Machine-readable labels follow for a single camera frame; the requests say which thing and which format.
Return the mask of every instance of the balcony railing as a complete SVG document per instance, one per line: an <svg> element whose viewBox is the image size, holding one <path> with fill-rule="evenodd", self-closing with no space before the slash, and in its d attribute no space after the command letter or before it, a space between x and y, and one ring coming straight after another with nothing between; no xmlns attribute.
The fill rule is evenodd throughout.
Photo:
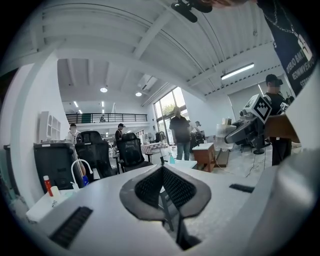
<svg viewBox="0 0 320 256"><path fill-rule="evenodd" d="M123 123L147 122L146 114L121 114L121 113L83 113L66 114L69 124L94 124L94 123Z"/></svg>

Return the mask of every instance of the fluorescent light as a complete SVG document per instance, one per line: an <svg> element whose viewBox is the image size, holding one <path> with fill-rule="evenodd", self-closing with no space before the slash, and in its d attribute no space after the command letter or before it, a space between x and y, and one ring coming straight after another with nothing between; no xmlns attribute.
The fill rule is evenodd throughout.
<svg viewBox="0 0 320 256"><path fill-rule="evenodd" d="M258 86L259 86L260 92L261 92L261 94L262 94L262 96L263 96L264 93L263 93L262 90L261 90L260 84L258 84Z"/></svg>
<svg viewBox="0 0 320 256"><path fill-rule="evenodd" d="M252 69L254 66L255 66L255 64L254 64L254 63L251 63L251 64L249 64L249 65L240 67L240 68L238 68L238 69L236 69L236 70L234 70L234 71L232 71L232 72L230 72L230 73L228 73L228 74L222 75L222 76L221 76L221 80L225 80L225 79L227 79L227 78L229 78L229 77L232 77L232 76L234 76L234 75L236 75L236 74L239 74L239 73L241 73L241 72L243 72L243 71L246 71L246 70L248 70L248 69Z"/></svg>

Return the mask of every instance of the red bottle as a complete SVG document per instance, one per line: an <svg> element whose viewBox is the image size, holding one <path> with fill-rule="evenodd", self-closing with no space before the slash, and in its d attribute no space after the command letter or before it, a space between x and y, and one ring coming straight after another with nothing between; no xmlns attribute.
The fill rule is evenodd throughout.
<svg viewBox="0 0 320 256"><path fill-rule="evenodd" d="M46 190L48 191L50 197L53 197L54 195L51 192L51 183L49 180L49 176L43 176L43 179L44 179L44 185L46 187Z"/></svg>

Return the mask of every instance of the jeans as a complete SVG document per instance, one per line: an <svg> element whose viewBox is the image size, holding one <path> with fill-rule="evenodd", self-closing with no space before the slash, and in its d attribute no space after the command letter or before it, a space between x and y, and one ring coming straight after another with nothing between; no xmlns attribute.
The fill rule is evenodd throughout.
<svg viewBox="0 0 320 256"><path fill-rule="evenodd" d="M184 160L189 161L189 155L190 155L190 141L188 142L178 142L176 144L177 147L177 155L176 159L181 160L182 154L184 152Z"/></svg>

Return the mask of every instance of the black mesh chair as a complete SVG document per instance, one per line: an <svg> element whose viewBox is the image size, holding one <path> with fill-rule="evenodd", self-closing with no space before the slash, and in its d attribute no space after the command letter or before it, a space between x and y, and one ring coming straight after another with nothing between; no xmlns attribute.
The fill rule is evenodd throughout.
<svg viewBox="0 0 320 256"><path fill-rule="evenodd" d="M97 169L100 178L116 175L118 170L117 168L111 168L109 160L109 143L102 140L100 133L84 131L80 133L80 137L82 142L75 145L78 157L86 160L91 169Z"/></svg>
<svg viewBox="0 0 320 256"><path fill-rule="evenodd" d="M149 161L145 161L141 152L141 141L134 133L125 133L122 139L117 141L122 171L128 172L134 169L152 166Z"/></svg>

